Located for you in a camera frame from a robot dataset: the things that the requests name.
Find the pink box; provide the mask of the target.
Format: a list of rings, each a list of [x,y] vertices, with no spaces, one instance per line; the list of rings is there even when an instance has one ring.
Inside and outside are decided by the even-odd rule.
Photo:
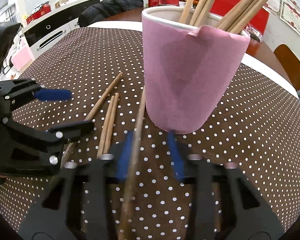
[[[22,73],[34,60],[34,55],[28,46],[23,46],[11,57],[14,68],[20,73]]]

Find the black and white sideboard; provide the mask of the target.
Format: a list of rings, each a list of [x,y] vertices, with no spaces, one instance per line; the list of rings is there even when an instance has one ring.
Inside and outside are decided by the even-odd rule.
[[[100,0],[78,0],[55,9],[22,29],[35,58],[50,49],[70,31],[79,28],[78,17]]]

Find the red box on sideboard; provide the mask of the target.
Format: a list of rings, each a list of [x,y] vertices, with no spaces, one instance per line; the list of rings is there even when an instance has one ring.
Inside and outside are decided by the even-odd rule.
[[[49,13],[51,11],[50,2],[47,1],[35,7],[31,15],[26,19],[27,24],[30,24],[34,20],[42,17],[43,15]]]

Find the black jacket on chair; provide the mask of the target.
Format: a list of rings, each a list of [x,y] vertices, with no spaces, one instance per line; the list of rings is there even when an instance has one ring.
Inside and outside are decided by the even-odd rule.
[[[87,27],[93,23],[112,16],[143,8],[143,0],[102,0],[85,9],[78,17],[80,27]]]

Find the pink cylindrical utensil holder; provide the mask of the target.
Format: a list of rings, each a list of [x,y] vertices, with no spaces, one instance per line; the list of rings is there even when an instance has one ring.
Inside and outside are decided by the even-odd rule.
[[[250,42],[247,31],[214,27],[210,14],[194,27],[179,22],[181,7],[142,11],[146,109],[160,129],[187,134],[203,126],[234,77]]]

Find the brown wooden chair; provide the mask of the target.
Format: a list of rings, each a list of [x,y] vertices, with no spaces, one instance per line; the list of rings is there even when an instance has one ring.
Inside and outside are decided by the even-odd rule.
[[[293,87],[300,90],[300,60],[286,44],[279,45],[274,54],[283,66]]]

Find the red paper bag large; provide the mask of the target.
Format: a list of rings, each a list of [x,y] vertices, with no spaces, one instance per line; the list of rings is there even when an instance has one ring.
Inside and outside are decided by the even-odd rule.
[[[224,16],[240,0],[215,0],[210,12],[219,16]],[[269,12],[261,8],[259,12],[250,20],[249,24],[257,29],[262,35],[266,29]]]

